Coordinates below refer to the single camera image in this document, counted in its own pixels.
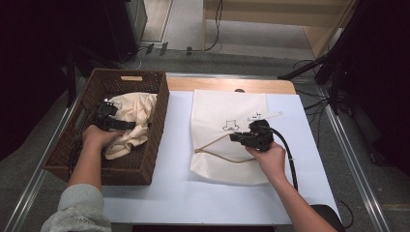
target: forearm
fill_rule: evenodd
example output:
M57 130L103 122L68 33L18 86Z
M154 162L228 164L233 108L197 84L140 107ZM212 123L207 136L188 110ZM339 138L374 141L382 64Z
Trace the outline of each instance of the forearm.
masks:
M69 187L76 184L89 184L97 189L102 189L101 181L101 158L102 148L84 144L78 162L69 180Z
M286 178L273 180L272 185L280 197L296 231L336 231L319 216Z

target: basket handle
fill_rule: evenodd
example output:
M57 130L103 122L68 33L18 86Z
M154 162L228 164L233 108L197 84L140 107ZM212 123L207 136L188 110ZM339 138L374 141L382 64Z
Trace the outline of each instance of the basket handle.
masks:
M131 81L142 81L142 76L131 76L131 75L122 75L122 80L131 80Z

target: white drawstring bag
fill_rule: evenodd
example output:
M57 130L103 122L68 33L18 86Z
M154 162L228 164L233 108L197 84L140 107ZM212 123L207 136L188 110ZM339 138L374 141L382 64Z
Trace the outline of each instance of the white drawstring bag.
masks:
M190 118L190 170L227 184L268 182L258 162L229 134L249 131L248 117L267 112L265 94L195 90Z

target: wooden table edge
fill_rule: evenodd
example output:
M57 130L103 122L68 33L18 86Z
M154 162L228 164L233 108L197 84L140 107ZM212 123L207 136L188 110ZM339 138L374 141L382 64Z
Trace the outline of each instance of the wooden table edge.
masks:
M236 89L242 89L246 93L296 94L295 87L289 80L179 76L168 76L166 80L170 91L193 91L195 89L235 91Z

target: gray sleeve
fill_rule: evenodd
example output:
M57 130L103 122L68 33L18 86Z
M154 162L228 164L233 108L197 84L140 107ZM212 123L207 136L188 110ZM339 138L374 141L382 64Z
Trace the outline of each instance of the gray sleeve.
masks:
M45 231L110 232L109 220L103 215L103 195L86 184L74 185L63 191L58 211L42 227Z

